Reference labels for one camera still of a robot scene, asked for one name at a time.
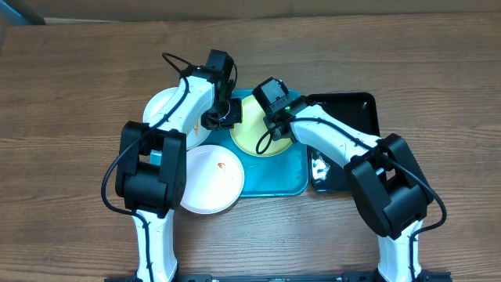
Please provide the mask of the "light green plate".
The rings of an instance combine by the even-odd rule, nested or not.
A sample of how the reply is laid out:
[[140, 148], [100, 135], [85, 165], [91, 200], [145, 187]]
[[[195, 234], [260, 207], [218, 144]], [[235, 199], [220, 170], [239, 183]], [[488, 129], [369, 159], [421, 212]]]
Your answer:
[[244, 152], [256, 157], [271, 157], [285, 151], [291, 144], [290, 139], [271, 141], [269, 148], [261, 155], [256, 153], [258, 140], [267, 132], [264, 123], [265, 112], [252, 96], [242, 99], [242, 122], [234, 124], [230, 135], [234, 143]]

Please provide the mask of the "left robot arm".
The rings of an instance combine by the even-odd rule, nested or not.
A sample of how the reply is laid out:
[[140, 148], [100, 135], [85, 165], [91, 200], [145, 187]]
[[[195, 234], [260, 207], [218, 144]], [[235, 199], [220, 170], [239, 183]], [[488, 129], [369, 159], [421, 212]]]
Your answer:
[[187, 182], [187, 136], [200, 125], [232, 128], [242, 121], [241, 103], [232, 97], [238, 72], [234, 64], [190, 65], [167, 97], [155, 95], [141, 122], [121, 131], [117, 158], [104, 176], [116, 172], [115, 190], [123, 213], [135, 223], [139, 268], [135, 281], [171, 281], [178, 262], [173, 250], [173, 215]]

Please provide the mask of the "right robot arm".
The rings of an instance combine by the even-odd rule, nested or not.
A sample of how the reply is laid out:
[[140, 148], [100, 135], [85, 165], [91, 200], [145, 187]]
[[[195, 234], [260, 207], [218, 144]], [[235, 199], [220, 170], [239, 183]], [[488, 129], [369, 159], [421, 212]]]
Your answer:
[[344, 169], [357, 210], [378, 236], [377, 270], [386, 281], [413, 281], [421, 271], [418, 233], [433, 201], [403, 138], [360, 132], [330, 116], [307, 96], [260, 98], [271, 139], [289, 138], [317, 149]]

